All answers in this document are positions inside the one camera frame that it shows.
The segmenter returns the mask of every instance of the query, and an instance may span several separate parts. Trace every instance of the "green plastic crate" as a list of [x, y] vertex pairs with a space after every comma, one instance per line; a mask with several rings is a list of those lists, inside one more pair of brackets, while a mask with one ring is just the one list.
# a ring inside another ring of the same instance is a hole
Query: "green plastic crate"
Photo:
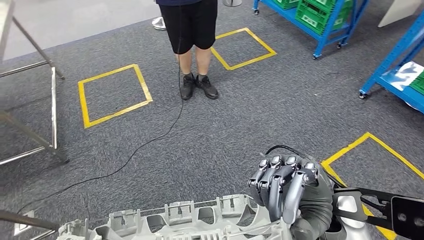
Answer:
[[[326, 13], [331, 13], [336, 5], [337, 0], [303, 0], [309, 4], [314, 5], [315, 7], [323, 10]], [[342, 9], [352, 8], [354, 5], [353, 0], [344, 0], [344, 5]]]
[[274, 0], [274, 2], [284, 10], [296, 8], [299, 4], [299, 0]]
[[[336, 18], [332, 30], [342, 28], [349, 16], [350, 9], [346, 8], [340, 11]], [[296, 20], [313, 30], [315, 33], [322, 35], [329, 21], [330, 14], [315, 7], [312, 4], [301, 1], [296, 10]]]
[[420, 94], [424, 95], [424, 72], [421, 73], [413, 82], [411, 82], [409, 86]]

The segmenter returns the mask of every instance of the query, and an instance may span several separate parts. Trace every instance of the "stainless steel stand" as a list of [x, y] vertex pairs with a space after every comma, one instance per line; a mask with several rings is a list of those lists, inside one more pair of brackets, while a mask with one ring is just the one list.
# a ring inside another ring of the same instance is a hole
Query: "stainless steel stand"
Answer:
[[242, 5], [242, 0], [222, 0], [222, 4], [224, 4], [227, 7], [237, 7]]
[[48, 229], [48, 231], [45, 231], [41, 233], [40, 235], [31, 238], [31, 240], [44, 239], [47, 236], [50, 236], [54, 234], [55, 232], [57, 232], [60, 227], [60, 225], [57, 223], [53, 223], [53, 222], [49, 222], [49, 221], [45, 221], [45, 220], [41, 220], [41, 219], [37, 219], [33, 217], [28, 217], [28, 216], [22, 216], [22, 215], [5, 211], [5, 210], [0, 210], [0, 220], [16, 223], [16, 224], [23, 224], [23, 225]]
[[12, 161], [15, 161], [17, 159], [23, 158], [28, 155], [36, 154], [38, 152], [41, 152], [43, 150], [49, 151], [52, 155], [58, 156], [62, 161], [65, 163], [68, 162], [66, 156], [59, 152], [57, 150], [58, 143], [57, 143], [57, 119], [56, 119], [56, 75], [58, 75], [61, 79], [65, 79], [64, 75], [61, 71], [58, 70], [56, 65], [53, 63], [53, 61], [44, 53], [44, 51], [38, 46], [38, 44], [34, 41], [34, 39], [30, 36], [30, 34], [22, 27], [22, 25], [16, 20], [15, 17], [12, 18], [13, 22], [16, 24], [18, 29], [25, 35], [25, 37], [31, 42], [31, 44], [35, 47], [35, 49], [40, 53], [40, 55], [44, 58], [44, 61], [33, 63], [24, 67], [16, 68], [14, 70], [10, 70], [4, 73], [0, 74], [0, 78], [9, 76], [12, 74], [20, 73], [26, 70], [30, 70], [39, 66], [43, 65], [50, 65], [51, 67], [51, 141], [52, 143], [48, 143], [45, 139], [34, 133], [29, 127], [25, 126], [21, 122], [19, 122], [17, 119], [13, 118], [10, 114], [8, 114], [6, 111], [1, 110], [0, 111], [0, 120], [6, 121], [12, 125], [14, 125], [16, 128], [21, 130], [24, 134], [26, 134], [28, 137], [30, 137], [32, 140], [34, 140], [36, 143], [41, 145], [38, 148], [35, 148], [33, 150], [21, 153], [19, 155], [10, 157], [8, 159], [0, 161], [0, 165], [4, 165], [7, 163], [10, 163]]

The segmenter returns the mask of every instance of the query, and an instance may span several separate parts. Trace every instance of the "dark shirt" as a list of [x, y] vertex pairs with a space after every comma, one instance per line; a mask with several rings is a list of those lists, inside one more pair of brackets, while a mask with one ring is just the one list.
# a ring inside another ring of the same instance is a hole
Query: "dark shirt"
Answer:
[[156, 0], [156, 3], [163, 6], [180, 6], [200, 2], [201, 0]]

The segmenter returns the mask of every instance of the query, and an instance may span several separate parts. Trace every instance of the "blue metal shelf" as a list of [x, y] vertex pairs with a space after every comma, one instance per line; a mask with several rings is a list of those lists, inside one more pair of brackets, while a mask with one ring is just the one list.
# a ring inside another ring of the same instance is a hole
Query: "blue metal shelf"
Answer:
[[[357, 8], [356, 0], [353, 0], [352, 17], [351, 17], [350, 23], [345, 23], [340, 29], [332, 30], [332, 26], [334, 25], [336, 18], [339, 15], [340, 10], [342, 9], [343, 4], [345, 2], [345, 0], [338, 0], [334, 7], [333, 13], [331, 14], [328, 20], [328, 23], [325, 27], [324, 33], [322, 35], [317, 34], [313, 30], [311, 30], [309, 27], [303, 25], [301, 22], [296, 20], [295, 17], [296, 17], [297, 7], [284, 10], [280, 6], [278, 6], [273, 0], [254, 0], [253, 10], [256, 13], [259, 13], [259, 9], [258, 9], [259, 1], [317, 40], [318, 44], [316, 46], [315, 52], [313, 53], [313, 56], [316, 59], [322, 55], [323, 48], [329, 44], [332, 44], [335, 42], [339, 42], [341, 46], [344, 46], [347, 44], [347, 41], [351, 37], [356, 27], [356, 24], [358, 23], [359, 18], [364, 12], [364, 9], [367, 6], [369, 0], [363, 0], [358, 10], [356, 9]], [[344, 33], [329, 39], [331, 35], [341, 33], [341, 32], [344, 32]]]
[[[424, 95], [409, 86], [424, 71], [423, 66], [412, 61], [423, 47], [424, 11], [359, 90], [361, 98], [365, 98], [371, 88], [379, 84], [424, 113]], [[396, 63], [399, 56], [404, 57]]]

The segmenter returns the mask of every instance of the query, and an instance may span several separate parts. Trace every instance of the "black shorts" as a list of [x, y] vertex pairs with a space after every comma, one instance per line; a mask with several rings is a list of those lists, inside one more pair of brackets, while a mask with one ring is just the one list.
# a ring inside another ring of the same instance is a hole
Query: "black shorts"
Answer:
[[218, 0], [201, 0], [189, 5], [159, 5], [159, 7], [174, 53], [184, 54], [193, 45], [200, 49], [212, 47], [215, 42]]

